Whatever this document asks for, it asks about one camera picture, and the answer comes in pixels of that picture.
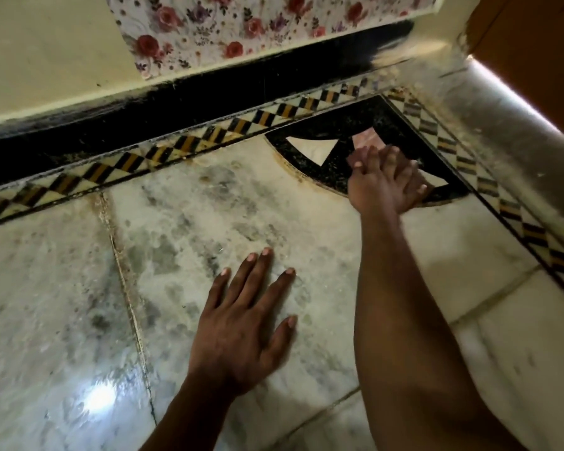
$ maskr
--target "black marble inlay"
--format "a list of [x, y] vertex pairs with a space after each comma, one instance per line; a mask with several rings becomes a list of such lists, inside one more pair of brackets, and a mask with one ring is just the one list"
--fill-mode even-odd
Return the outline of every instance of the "black marble inlay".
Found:
[[412, 28], [406, 20], [368, 29], [164, 83], [141, 99], [4, 125], [0, 185], [367, 73]]
[[[386, 144], [400, 147], [409, 159], [418, 160], [420, 168], [444, 179], [447, 185], [435, 188], [424, 204], [442, 203], [466, 196], [469, 191], [459, 177], [422, 140], [408, 123], [380, 96], [339, 107], [306, 118], [266, 134], [270, 143], [292, 166], [320, 184], [347, 193], [351, 168], [346, 158], [355, 150], [351, 136], [374, 127]], [[338, 139], [322, 166], [299, 152], [287, 137], [301, 139]]]

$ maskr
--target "floral wallpaper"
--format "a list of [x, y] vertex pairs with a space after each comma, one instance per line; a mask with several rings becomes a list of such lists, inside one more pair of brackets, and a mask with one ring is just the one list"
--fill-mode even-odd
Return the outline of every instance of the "floral wallpaper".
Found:
[[145, 78], [429, 12], [436, 0], [107, 0]]

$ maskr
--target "wooden door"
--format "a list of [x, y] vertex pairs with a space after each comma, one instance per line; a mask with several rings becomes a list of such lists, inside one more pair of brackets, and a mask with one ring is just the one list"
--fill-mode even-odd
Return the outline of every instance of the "wooden door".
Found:
[[482, 0], [474, 57], [564, 132], [564, 0]]

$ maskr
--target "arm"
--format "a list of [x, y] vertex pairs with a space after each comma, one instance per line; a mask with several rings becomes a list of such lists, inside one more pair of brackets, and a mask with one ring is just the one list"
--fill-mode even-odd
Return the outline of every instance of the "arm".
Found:
[[258, 258], [251, 253], [225, 294], [229, 268], [217, 276], [198, 322], [188, 376], [140, 451], [212, 450], [233, 400], [278, 369], [297, 318], [284, 319], [264, 343], [262, 331], [295, 270], [287, 269], [255, 301], [272, 257], [271, 248]]
[[522, 451], [478, 394], [403, 235], [398, 212], [424, 191], [406, 191], [414, 170], [395, 177], [396, 150], [382, 169], [371, 150], [349, 182], [361, 214], [354, 343], [370, 430], [381, 450]]

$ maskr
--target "white triangle inlay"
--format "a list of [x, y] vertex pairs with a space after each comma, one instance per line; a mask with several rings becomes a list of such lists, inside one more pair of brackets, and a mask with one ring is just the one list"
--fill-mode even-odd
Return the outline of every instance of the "white triangle inlay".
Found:
[[336, 143], [338, 143], [338, 139], [315, 141], [313, 139], [300, 139], [298, 137], [290, 136], [287, 137], [286, 140], [290, 142], [295, 149], [318, 166], [323, 165]]
[[436, 175], [429, 174], [426, 171], [422, 171], [421, 169], [420, 169], [420, 173], [422, 174], [422, 177], [424, 177], [424, 179], [434, 187], [443, 186], [447, 184], [447, 182], [444, 179], [441, 179]]

